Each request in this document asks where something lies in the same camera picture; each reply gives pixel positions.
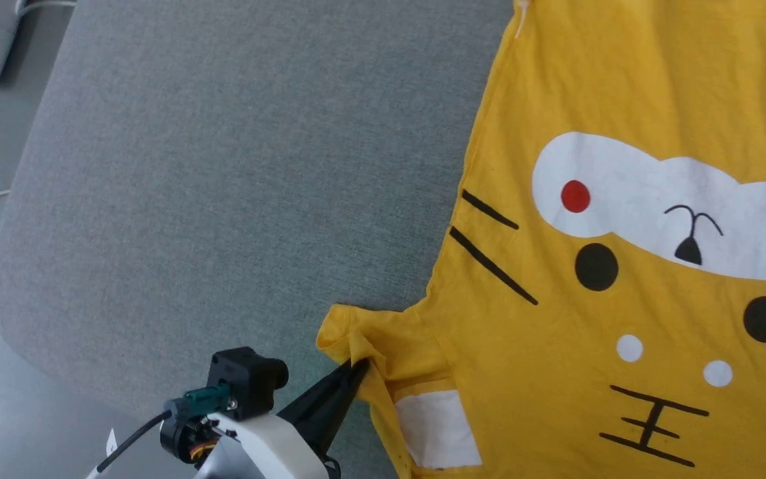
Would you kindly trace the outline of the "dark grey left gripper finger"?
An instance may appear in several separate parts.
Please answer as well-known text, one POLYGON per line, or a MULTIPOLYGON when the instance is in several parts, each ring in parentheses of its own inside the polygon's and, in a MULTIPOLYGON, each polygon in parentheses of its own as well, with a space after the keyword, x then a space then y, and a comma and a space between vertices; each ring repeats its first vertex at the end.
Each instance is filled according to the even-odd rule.
POLYGON ((322 392, 311 417, 311 446, 325 456, 368 372, 368 365, 341 365, 319 382, 322 392))
POLYGON ((277 416, 297 428, 340 427, 369 367, 368 360, 344 362, 283 407, 277 416))

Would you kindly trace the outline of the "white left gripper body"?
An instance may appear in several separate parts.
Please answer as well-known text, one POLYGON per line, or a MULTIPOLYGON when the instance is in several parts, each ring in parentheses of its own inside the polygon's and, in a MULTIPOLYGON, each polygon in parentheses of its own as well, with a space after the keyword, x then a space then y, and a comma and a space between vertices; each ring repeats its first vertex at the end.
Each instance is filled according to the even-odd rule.
POLYGON ((176 398, 164 404, 162 446, 195 467, 195 478, 329 478, 331 470, 288 421, 242 420, 233 398, 176 398))

